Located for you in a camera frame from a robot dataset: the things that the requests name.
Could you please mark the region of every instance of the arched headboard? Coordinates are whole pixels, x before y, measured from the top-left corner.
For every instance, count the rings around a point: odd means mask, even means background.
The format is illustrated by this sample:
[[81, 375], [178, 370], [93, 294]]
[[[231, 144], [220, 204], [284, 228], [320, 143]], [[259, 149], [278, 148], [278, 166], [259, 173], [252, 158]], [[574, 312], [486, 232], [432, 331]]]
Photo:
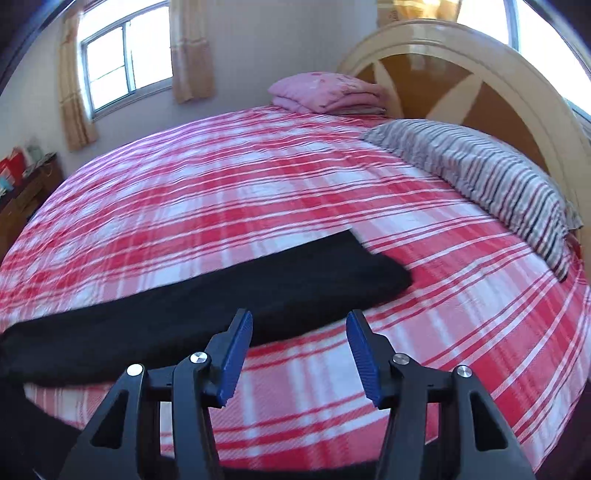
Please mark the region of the arched headboard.
[[518, 52], [469, 27], [412, 20], [360, 42], [338, 71], [396, 91], [405, 118], [466, 125], [513, 145], [577, 206], [591, 273], [591, 144], [554, 87]]

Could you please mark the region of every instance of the pink pillow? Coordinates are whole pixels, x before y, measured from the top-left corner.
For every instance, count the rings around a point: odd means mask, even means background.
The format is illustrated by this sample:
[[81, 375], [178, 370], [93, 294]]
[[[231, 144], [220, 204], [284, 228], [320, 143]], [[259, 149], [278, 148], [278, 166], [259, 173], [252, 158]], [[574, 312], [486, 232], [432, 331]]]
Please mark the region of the pink pillow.
[[300, 73], [271, 85], [269, 93], [299, 103], [315, 113], [350, 105], [386, 107], [387, 93], [380, 85], [331, 72]]

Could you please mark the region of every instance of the beige curtain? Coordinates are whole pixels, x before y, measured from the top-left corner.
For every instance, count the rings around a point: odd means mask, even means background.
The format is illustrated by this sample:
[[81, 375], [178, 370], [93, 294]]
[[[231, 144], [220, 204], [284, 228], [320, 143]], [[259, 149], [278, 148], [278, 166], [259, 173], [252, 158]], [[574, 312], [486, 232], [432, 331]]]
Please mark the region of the beige curtain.
[[461, 7], [462, 0], [378, 0], [378, 26], [415, 18], [456, 22]]
[[61, 36], [58, 86], [61, 122], [70, 151], [80, 150], [98, 138], [96, 127], [89, 118], [81, 82], [78, 25], [86, 2], [74, 3], [64, 14]]
[[206, 0], [170, 0], [170, 54], [173, 93], [178, 103], [211, 97], [213, 62], [205, 38]]

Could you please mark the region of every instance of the red plaid bedsheet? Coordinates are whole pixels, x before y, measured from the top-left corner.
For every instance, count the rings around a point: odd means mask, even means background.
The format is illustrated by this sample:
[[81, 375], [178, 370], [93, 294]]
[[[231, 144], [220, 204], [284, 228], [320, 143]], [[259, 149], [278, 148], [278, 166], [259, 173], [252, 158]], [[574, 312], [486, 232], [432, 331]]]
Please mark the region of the red plaid bedsheet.
[[[366, 312], [423, 365], [470, 365], [537, 468], [589, 373], [590, 289], [575, 255], [560, 284], [531, 248], [446, 183], [360, 141], [377, 117], [275, 107], [183, 125], [70, 177], [0, 270], [0, 331], [353, 229], [414, 285]], [[82, 428], [108, 385], [27, 395]], [[428, 438], [436, 435], [430, 411]], [[318, 469], [378, 456], [386, 413], [362, 390], [343, 322], [249, 351], [212, 411], [225, 465]], [[172, 452], [170, 406], [162, 449]]]

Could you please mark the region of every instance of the red bag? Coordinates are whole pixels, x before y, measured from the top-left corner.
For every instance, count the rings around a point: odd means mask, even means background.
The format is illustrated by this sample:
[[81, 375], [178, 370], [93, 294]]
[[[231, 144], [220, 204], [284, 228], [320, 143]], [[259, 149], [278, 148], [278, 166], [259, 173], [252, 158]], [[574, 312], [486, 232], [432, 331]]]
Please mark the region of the red bag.
[[15, 185], [19, 186], [22, 182], [22, 175], [25, 173], [27, 164], [22, 150], [15, 148], [8, 159], [8, 169], [14, 178]]

